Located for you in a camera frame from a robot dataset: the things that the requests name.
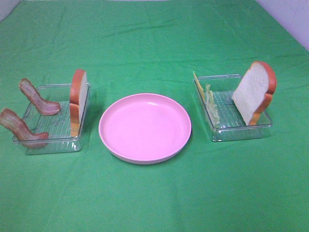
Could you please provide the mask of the right clear plastic tray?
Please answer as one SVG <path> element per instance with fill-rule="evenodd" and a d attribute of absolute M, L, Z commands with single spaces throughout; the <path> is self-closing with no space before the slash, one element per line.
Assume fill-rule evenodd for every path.
<path fill-rule="evenodd" d="M 197 90 L 196 99 L 211 141 L 249 140 L 270 136 L 269 128 L 272 126 L 272 120 L 267 112 L 261 114 L 257 125 L 247 126 L 232 100 L 233 92 L 239 85 L 242 75 L 224 74 L 197 76 L 197 78 L 204 89 L 205 101 L 202 100 L 194 80 L 195 89 Z M 211 85 L 210 90 L 213 92 L 214 102 L 217 105 L 220 117 L 218 127 L 213 126 L 206 109 L 206 84 Z"/>

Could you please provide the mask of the toy bread slice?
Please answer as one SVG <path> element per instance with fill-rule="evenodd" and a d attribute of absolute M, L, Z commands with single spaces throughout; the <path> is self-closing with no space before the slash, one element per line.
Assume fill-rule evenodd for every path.
<path fill-rule="evenodd" d="M 261 113 L 270 105 L 276 86 L 277 79 L 270 65 L 253 62 L 232 95 L 247 126 L 257 124 Z"/>
<path fill-rule="evenodd" d="M 87 97 L 87 73 L 77 69 L 70 87 L 70 136 L 79 134 Z"/>

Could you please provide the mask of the pink round plate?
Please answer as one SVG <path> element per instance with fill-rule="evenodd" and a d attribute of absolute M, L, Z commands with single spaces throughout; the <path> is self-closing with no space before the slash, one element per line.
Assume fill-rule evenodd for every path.
<path fill-rule="evenodd" d="M 114 102 L 101 116 L 100 138 L 117 158 L 156 164 L 177 155 L 191 135 L 191 119 L 175 100 L 140 93 Z"/>

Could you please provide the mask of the clear plastic tray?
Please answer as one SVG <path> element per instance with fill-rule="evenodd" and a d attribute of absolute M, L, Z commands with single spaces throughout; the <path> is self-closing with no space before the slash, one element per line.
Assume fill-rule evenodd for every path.
<path fill-rule="evenodd" d="M 197 90 L 196 99 L 211 141 L 249 140 L 270 136 L 269 128 L 272 126 L 272 120 L 267 112 L 261 114 L 257 125 L 247 126 L 232 100 L 233 92 L 239 85 L 242 75 L 224 74 L 197 76 L 197 78 L 204 89 L 205 101 L 202 100 L 194 80 L 195 89 Z M 211 85 L 210 90 L 213 92 L 214 102 L 217 105 L 220 117 L 218 127 L 213 126 L 206 109 L 206 84 Z"/>
<path fill-rule="evenodd" d="M 52 84 L 37 87 L 40 95 L 47 100 L 60 103 L 60 112 L 52 116 L 41 115 L 32 103 L 22 117 L 33 133 L 47 132 L 48 139 L 21 141 L 15 136 L 13 143 L 26 155 L 78 152 L 84 145 L 84 121 L 90 102 L 91 85 L 87 83 L 84 113 L 77 136 L 70 134 L 70 84 Z"/>

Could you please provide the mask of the left clear plastic tray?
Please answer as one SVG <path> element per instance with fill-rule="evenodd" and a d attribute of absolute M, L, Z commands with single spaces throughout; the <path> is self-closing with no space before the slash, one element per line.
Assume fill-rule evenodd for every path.
<path fill-rule="evenodd" d="M 52 116 L 41 115 L 32 103 L 22 117 L 33 133 L 47 132 L 48 139 L 21 141 L 15 136 L 13 143 L 26 155 L 78 152 L 84 145 L 84 121 L 90 102 L 91 85 L 87 83 L 84 113 L 77 136 L 70 134 L 70 84 L 52 84 L 37 87 L 40 95 L 47 100 L 60 103 L 60 112 Z"/>

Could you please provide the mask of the toy bacon strip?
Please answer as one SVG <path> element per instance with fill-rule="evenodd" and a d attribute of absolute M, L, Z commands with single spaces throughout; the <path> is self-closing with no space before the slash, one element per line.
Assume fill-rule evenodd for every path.
<path fill-rule="evenodd" d="M 60 111 L 60 104 L 58 102 L 48 101 L 42 98 L 39 92 L 27 78 L 22 78 L 20 80 L 19 88 L 41 115 L 51 116 L 57 114 Z"/>
<path fill-rule="evenodd" d="M 48 132 L 33 133 L 15 111 L 4 108 L 0 113 L 0 124 L 10 130 L 19 141 L 46 140 Z"/>

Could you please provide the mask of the yellow toy cheese slice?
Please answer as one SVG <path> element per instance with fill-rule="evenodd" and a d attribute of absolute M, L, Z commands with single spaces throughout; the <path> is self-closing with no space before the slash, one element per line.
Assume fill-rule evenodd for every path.
<path fill-rule="evenodd" d="M 197 75 L 196 75 L 195 72 L 193 72 L 193 75 L 194 75 L 195 84 L 196 84 L 196 86 L 197 86 L 197 89 L 198 89 L 198 91 L 199 91 L 199 94 L 200 94 L 202 100 L 205 101 L 204 89 L 203 89 L 202 85 L 200 84 L 200 82 L 199 82 L 199 80 L 198 80 Z"/>

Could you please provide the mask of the green tablecloth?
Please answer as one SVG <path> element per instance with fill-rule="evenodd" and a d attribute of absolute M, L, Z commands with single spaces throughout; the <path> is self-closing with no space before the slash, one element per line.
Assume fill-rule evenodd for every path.
<path fill-rule="evenodd" d="M 193 74 L 275 71 L 273 125 L 257 140 L 212 142 Z M 0 106 L 23 115 L 18 83 L 69 83 L 87 71 L 81 151 L 28 156 L 0 130 L 3 232 L 306 232 L 309 54 L 253 0 L 23 1 L 0 25 Z M 104 110 L 153 92 L 184 106 L 186 147 L 157 165 L 114 157 Z"/>

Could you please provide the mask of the green toy lettuce leaf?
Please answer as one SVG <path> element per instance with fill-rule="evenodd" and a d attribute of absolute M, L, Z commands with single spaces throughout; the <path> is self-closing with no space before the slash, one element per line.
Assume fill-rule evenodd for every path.
<path fill-rule="evenodd" d="M 217 109 L 217 105 L 214 102 L 213 92 L 210 90 L 211 85 L 206 84 L 206 109 L 210 116 L 211 122 L 214 127 L 218 127 L 220 124 L 220 117 Z"/>

